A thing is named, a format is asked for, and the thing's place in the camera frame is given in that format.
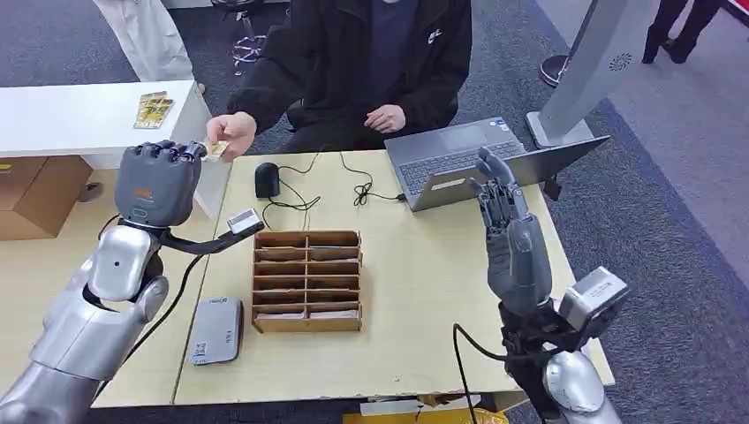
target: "chair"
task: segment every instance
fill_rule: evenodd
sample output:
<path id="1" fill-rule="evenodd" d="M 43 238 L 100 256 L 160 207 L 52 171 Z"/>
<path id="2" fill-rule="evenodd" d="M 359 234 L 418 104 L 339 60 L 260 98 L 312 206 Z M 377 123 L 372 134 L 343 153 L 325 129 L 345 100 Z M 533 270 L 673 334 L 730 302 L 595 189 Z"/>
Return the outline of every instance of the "chair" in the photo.
<path id="1" fill-rule="evenodd" d="M 260 10 L 265 0 L 211 0 L 216 9 L 223 11 L 228 16 L 231 13 L 239 13 L 242 26 L 245 28 L 245 36 L 234 43 L 231 55 L 234 58 L 234 75 L 242 75 L 239 69 L 240 63 L 255 62 L 262 52 L 262 44 L 265 35 L 255 35 L 253 29 L 253 16 Z"/>

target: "compartment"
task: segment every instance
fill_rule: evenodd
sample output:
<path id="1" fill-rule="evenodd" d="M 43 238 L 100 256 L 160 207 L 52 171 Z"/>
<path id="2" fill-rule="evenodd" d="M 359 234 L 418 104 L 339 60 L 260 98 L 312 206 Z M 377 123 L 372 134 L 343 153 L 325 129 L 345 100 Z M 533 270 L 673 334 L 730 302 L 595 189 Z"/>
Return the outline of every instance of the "compartment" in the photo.
<path id="1" fill-rule="evenodd" d="M 316 231 L 308 235 L 309 247 L 359 246 L 359 234 L 354 231 Z"/>
<path id="2" fill-rule="evenodd" d="M 354 309 L 359 310 L 359 302 L 321 303 L 306 307 L 309 314 L 312 312 L 351 311 Z"/>
<path id="3" fill-rule="evenodd" d="M 316 247 L 309 249 L 309 261 L 358 261 L 358 247 Z"/>
<path id="4" fill-rule="evenodd" d="M 260 333 L 304 331 L 306 321 L 306 309 L 303 306 L 253 306 L 253 325 Z"/>
<path id="5" fill-rule="evenodd" d="M 313 305 L 307 308 L 307 321 L 315 331 L 359 331 L 361 306 L 357 304 Z"/>
<path id="6" fill-rule="evenodd" d="M 308 290 L 306 292 L 306 303 L 346 303 L 351 302 L 352 304 L 358 305 L 359 303 L 359 291 L 345 290 Z"/>
<path id="7" fill-rule="evenodd" d="M 300 231 L 269 231 L 255 235 L 255 249 L 268 247 L 306 247 L 306 234 Z"/>
<path id="8" fill-rule="evenodd" d="M 257 314 L 303 314 L 304 305 L 253 305 L 253 313 Z"/>
<path id="9" fill-rule="evenodd" d="M 304 276 L 304 262 L 259 262 L 254 264 L 256 276 Z"/>
<path id="10" fill-rule="evenodd" d="M 358 276 L 309 276 L 306 280 L 307 289 L 338 289 L 358 290 Z"/>
<path id="11" fill-rule="evenodd" d="M 304 289 L 303 276 L 256 276 L 253 290 Z"/>
<path id="12" fill-rule="evenodd" d="M 253 305 L 291 305 L 305 303 L 303 290 L 264 290 L 253 291 Z"/>
<path id="13" fill-rule="evenodd" d="M 305 261 L 306 250 L 278 247 L 255 250 L 255 262 L 294 262 Z"/>
<path id="14" fill-rule="evenodd" d="M 359 263 L 356 262 L 310 262 L 306 272 L 309 276 L 357 276 Z"/>

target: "black cable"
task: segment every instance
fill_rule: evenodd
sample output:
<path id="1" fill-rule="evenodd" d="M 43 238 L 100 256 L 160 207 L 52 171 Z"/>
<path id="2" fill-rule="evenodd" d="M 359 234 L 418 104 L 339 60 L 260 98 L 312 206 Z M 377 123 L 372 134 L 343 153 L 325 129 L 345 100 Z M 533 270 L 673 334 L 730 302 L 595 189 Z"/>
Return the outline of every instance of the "black cable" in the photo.
<path id="1" fill-rule="evenodd" d="M 305 170 L 298 170 L 297 168 L 294 168 L 293 166 L 288 166 L 288 165 L 279 166 L 278 170 L 293 170 L 294 172 L 297 172 L 298 174 L 301 174 L 301 175 L 307 174 L 314 167 L 314 162 L 317 161 L 317 158 L 320 156 L 320 153 L 322 153 L 322 151 L 328 147 L 334 147 L 334 146 L 330 144 L 323 145 L 320 148 L 320 150 L 318 150 L 317 153 L 314 154 L 314 156 L 312 157 L 312 161 L 309 163 L 309 166 L 307 166 Z M 403 194 L 399 194 L 396 197 L 388 197 L 388 196 L 382 196 L 377 193 L 372 193 L 372 187 L 375 185 L 375 179 L 372 177 L 372 174 L 364 170 L 355 170 L 351 168 L 350 166 L 346 164 L 346 160 L 344 159 L 344 154 L 342 152 L 338 152 L 338 155 L 341 158 L 341 164 L 344 166 L 346 170 L 348 170 L 349 172 L 354 172 L 357 174 L 365 175 L 369 178 L 369 181 L 366 182 L 365 184 L 355 185 L 353 187 L 353 191 L 356 193 L 356 198 L 353 201 L 353 206 L 358 207 L 358 206 L 366 205 L 368 196 L 378 197 L 386 201 L 404 201 L 405 200 L 405 196 Z M 296 209 L 299 211 L 304 211 L 305 217 L 304 217 L 304 221 L 302 222 L 302 230 L 306 229 L 309 225 L 309 210 L 314 205 L 316 205 L 318 201 L 322 199 L 321 196 L 316 196 L 311 201 L 305 201 L 304 197 L 302 197 L 302 195 L 299 194 L 298 191 L 294 190 L 293 187 L 288 185 L 285 181 L 283 181 L 280 178 L 278 180 L 281 182 L 281 184 L 288 187 L 289 190 L 291 190 L 294 194 L 296 194 L 296 196 L 301 201 L 301 204 L 291 205 L 289 203 L 285 203 L 282 201 L 274 201 L 273 199 L 268 198 L 268 201 L 270 203 L 265 205 L 265 208 L 262 209 L 262 213 L 261 213 L 262 221 L 265 223 L 265 225 L 268 227 L 269 230 L 273 231 L 273 228 L 271 228 L 271 226 L 268 224 L 268 219 L 265 216 L 265 213 L 268 211 L 268 208 L 271 205 L 278 206 L 279 208 L 292 208 L 292 209 Z"/>
<path id="2" fill-rule="evenodd" d="M 460 359 L 460 350 L 458 349 L 458 332 L 465 337 L 465 340 L 468 341 L 468 343 L 471 344 L 477 351 L 479 351 L 484 356 L 492 359 L 492 360 L 499 360 L 501 362 L 507 362 L 511 360 L 540 360 L 543 358 L 551 358 L 552 356 L 556 355 L 557 353 L 560 353 L 564 349 L 562 348 L 556 348 L 554 350 L 551 350 L 549 352 L 543 352 L 535 355 L 513 355 L 513 356 L 507 356 L 507 355 L 497 355 L 496 353 L 492 353 L 486 349 L 484 349 L 478 342 L 473 340 L 473 337 L 471 337 L 464 329 L 460 326 L 458 323 L 452 324 L 452 347 L 455 349 L 455 359 L 458 361 L 458 371 L 460 371 L 460 380 L 463 382 L 463 391 L 465 393 L 465 400 L 468 402 L 468 411 L 471 413 L 471 420 L 473 421 L 473 424 L 478 424 L 478 421 L 476 420 L 476 412 L 473 410 L 473 404 L 471 403 L 471 392 L 468 390 L 468 381 L 465 379 L 465 370 L 463 369 L 463 361 Z"/>
<path id="3" fill-rule="evenodd" d="M 401 196 L 396 197 L 388 197 L 388 196 L 382 196 L 377 193 L 372 193 L 372 186 L 375 185 L 375 179 L 372 177 L 372 174 L 369 172 L 366 172 L 365 170 L 355 170 L 353 168 L 350 168 L 346 164 L 346 160 L 344 160 L 344 154 L 341 152 L 338 152 L 338 154 L 341 156 L 341 164 L 344 166 L 346 170 L 349 172 L 354 172 L 361 175 L 366 175 L 369 177 L 369 182 L 365 184 L 355 185 L 353 187 L 353 191 L 356 193 L 356 199 L 353 200 L 353 206 L 364 206 L 367 204 L 367 196 L 374 196 L 379 197 L 380 199 L 385 199 L 386 201 L 400 201 Z"/>
<path id="4" fill-rule="evenodd" d="M 162 315 L 161 318 L 159 318 L 158 321 L 154 323 L 154 325 L 151 326 L 148 331 L 146 331 L 146 334 L 143 335 L 143 337 L 138 340 L 138 343 L 136 343 L 130 352 L 125 357 L 125 360 L 122 361 L 122 365 L 124 365 L 128 359 L 130 359 L 137 351 L 138 349 L 148 340 L 149 337 L 151 337 L 152 334 L 154 334 L 154 331 L 159 328 L 163 324 L 164 321 L 166 321 L 167 318 L 169 318 L 169 315 L 174 310 L 174 308 L 177 306 L 177 303 L 180 299 L 182 299 L 182 295 L 185 293 L 185 288 L 187 286 L 187 278 L 190 276 L 190 271 L 195 268 L 195 265 L 198 264 L 198 262 L 203 259 L 203 255 L 195 256 L 193 260 L 190 262 L 189 265 L 187 265 L 187 268 L 185 269 L 185 273 L 182 275 L 182 284 L 179 286 L 179 291 L 177 292 L 177 296 L 174 297 L 174 300 L 172 300 L 171 305 L 169 305 L 169 308 L 167 308 L 166 312 L 164 312 L 164 315 Z M 107 384 L 110 382 L 103 382 L 102 385 L 99 386 L 99 390 L 96 392 L 96 395 L 94 396 L 94 400 L 96 400 L 99 395 L 102 394 L 104 389 L 107 387 Z"/>
<path id="5" fill-rule="evenodd" d="M 305 201 L 304 197 L 302 197 L 302 195 L 299 194 L 298 191 L 294 190 L 294 187 L 286 184 L 286 182 L 283 181 L 280 178 L 278 180 L 281 182 L 281 184 L 283 184 L 284 186 L 288 187 L 289 190 L 291 190 L 294 194 L 297 195 L 297 197 L 301 201 L 301 204 L 299 204 L 299 205 L 292 205 L 290 203 L 286 203 L 286 202 L 283 202 L 283 201 L 274 201 L 273 199 L 268 198 L 268 201 L 270 203 L 267 204 L 267 205 L 265 205 L 265 208 L 262 209 L 262 213 L 261 213 L 261 215 L 262 215 L 262 221 L 265 223 L 265 225 L 268 227 L 269 230 L 273 231 L 273 229 L 268 224 L 268 218 L 266 218 L 266 216 L 265 216 L 265 212 L 268 210 L 268 208 L 270 206 L 278 206 L 279 208 L 291 208 L 291 209 L 298 210 L 298 211 L 304 211 L 305 217 L 304 217 L 304 221 L 302 222 L 302 230 L 307 229 L 308 222 L 309 222 L 309 210 L 312 207 L 314 207 L 314 205 L 316 205 L 317 202 L 322 199 L 322 197 L 317 196 L 314 199 L 312 199 L 311 201 Z"/>
<path id="6" fill-rule="evenodd" d="M 109 220 L 107 221 L 107 223 L 106 223 L 106 224 L 105 224 L 105 225 L 104 225 L 104 226 L 103 226 L 103 227 L 102 227 L 102 228 L 101 228 L 101 229 L 99 230 L 99 235 L 98 235 L 98 236 L 96 236 L 96 239 L 97 239 L 97 240 L 101 240 L 101 239 L 102 239 L 102 234 L 104 233 L 104 230 L 106 230 L 106 229 L 107 229 L 107 227 L 109 227 L 109 226 L 110 226 L 110 224 L 112 223 L 112 221 L 116 220 L 117 218 L 119 218 L 119 214 L 117 214 L 117 215 L 113 216 L 112 218 L 110 218 L 110 219 L 109 219 Z"/>

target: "hand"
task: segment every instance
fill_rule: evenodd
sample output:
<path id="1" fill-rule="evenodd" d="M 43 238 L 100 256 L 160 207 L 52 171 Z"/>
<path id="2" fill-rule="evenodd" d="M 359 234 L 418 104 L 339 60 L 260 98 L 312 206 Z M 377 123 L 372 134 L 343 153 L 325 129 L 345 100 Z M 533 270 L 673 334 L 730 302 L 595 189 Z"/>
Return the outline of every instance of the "hand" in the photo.
<path id="1" fill-rule="evenodd" d="M 383 134 L 394 133 L 402 130 L 405 126 L 405 113 L 396 104 L 385 104 L 379 109 L 367 113 L 367 121 L 364 122 L 364 126 Z"/>
<path id="2" fill-rule="evenodd" d="M 257 133 L 255 118 L 245 112 L 234 115 L 221 115 L 208 121 L 208 142 L 228 141 L 229 146 L 223 151 L 221 159 L 231 162 L 242 156 L 253 145 Z"/>

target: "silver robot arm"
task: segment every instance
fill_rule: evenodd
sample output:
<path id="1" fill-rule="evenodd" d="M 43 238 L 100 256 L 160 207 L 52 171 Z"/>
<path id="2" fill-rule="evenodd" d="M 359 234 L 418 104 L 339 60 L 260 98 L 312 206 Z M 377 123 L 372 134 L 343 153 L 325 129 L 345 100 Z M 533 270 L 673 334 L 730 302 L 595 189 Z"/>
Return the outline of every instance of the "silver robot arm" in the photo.
<path id="1" fill-rule="evenodd" d="M 142 343 L 141 331 L 169 293 L 159 250 L 169 247 L 199 259 L 264 228 L 249 209 L 231 218 L 230 230 L 215 240 L 197 243 L 171 234 L 170 227 L 192 212 L 205 154 L 200 143 L 170 141 L 125 151 L 115 192 L 122 218 L 102 234 L 94 253 L 45 314 L 31 364 L 0 398 L 0 424 L 81 422 L 101 388 Z M 185 272 L 180 292 L 197 259 Z"/>
<path id="2" fill-rule="evenodd" d="M 507 372 L 546 423 L 619 424 L 590 359 L 581 351 L 616 317 L 627 285 L 598 268 L 570 287 L 561 303 L 549 298 L 551 269 L 543 233 L 507 164 L 480 151 L 484 184 L 473 181 L 487 228 L 488 284 L 501 300 Z"/>
<path id="3" fill-rule="evenodd" d="M 31 364 L 0 400 L 0 422 L 68 424 L 83 419 L 102 382 L 111 380 L 169 292 L 146 266 L 158 250 L 147 232 L 118 225 L 72 276 L 43 320 Z M 102 301 L 118 302 L 109 309 Z"/>

